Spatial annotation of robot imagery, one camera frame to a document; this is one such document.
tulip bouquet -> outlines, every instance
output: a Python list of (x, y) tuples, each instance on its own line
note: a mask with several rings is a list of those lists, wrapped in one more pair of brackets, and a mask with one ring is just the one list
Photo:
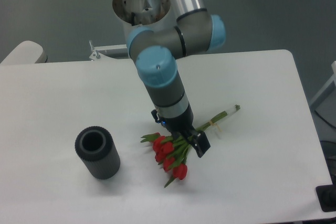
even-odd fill
[[(217, 114), (210, 121), (198, 127), (196, 131), (205, 131), (210, 126), (217, 126), (220, 130), (217, 122), (239, 109), (240, 106), (235, 105), (233, 108)], [(186, 177), (188, 171), (186, 161), (191, 145), (182, 136), (174, 139), (173, 136), (161, 136), (160, 133), (156, 132), (142, 136), (142, 138), (141, 143), (150, 142), (153, 144), (155, 160), (159, 165), (163, 165), (163, 170), (167, 173), (171, 171), (171, 177), (164, 187), (167, 187), (177, 178), (183, 180)]]

red tulip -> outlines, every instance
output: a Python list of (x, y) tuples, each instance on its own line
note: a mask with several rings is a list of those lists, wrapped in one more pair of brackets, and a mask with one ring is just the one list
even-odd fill
[(166, 158), (166, 155), (163, 154), (163, 153), (160, 153), (160, 152), (155, 155), (155, 160), (158, 163), (161, 162), (161, 161), (163, 161), (165, 158)]
[(178, 167), (173, 168), (173, 177), (183, 180), (187, 175), (188, 167), (185, 164), (180, 164)]
[(170, 171), (169, 166), (171, 166), (174, 162), (175, 162), (175, 158), (174, 157), (166, 158), (163, 161), (163, 169), (164, 169), (164, 171), (165, 172), (169, 172)]
[(164, 154), (168, 154), (170, 152), (174, 151), (174, 146), (172, 142), (167, 142), (163, 145), (161, 145), (160, 152)]
[(161, 149), (161, 142), (165, 139), (165, 136), (159, 136), (153, 143), (153, 150), (157, 153)]

cylinder opening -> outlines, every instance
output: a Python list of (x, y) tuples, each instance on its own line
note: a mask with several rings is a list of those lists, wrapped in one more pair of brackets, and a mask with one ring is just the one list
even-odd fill
[(99, 132), (89, 132), (82, 140), (84, 150), (94, 152), (103, 145), (103, 136)]

black object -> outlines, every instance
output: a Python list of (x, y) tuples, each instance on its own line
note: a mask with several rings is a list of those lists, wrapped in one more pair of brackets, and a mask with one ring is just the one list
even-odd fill
[(75, 150), (93, 177), (107, 179), (119, 170), (120, 157), (111, 134), (104, 128), (92, 126), (76, 138)]
[(326, 185), (316, 187), (316, 193), (319, 198), (323, 212), (336, 211), (336, 186)]

green stem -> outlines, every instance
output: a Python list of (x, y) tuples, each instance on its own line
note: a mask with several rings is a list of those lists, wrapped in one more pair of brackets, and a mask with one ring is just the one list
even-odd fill
[[(236, 111), (240, 110), (240, 106), (239, 105), (235, 105), (235, 108), (236, 108)], [(209, 120), (209, 122), (206, 122), (205, 124), (203, 124), (202, 126), (198, 127), (196, 130), (197, 131), (205, 131), (207, 128), (210, 127), (210, 121), (212, 123), (217, 123), (219, 120), (223, 119), (224, 117), (227, 116), (227, 112), (226, 111), (223, 111), (217, 115), (215, 115), (213, 118), (211, 118)]]

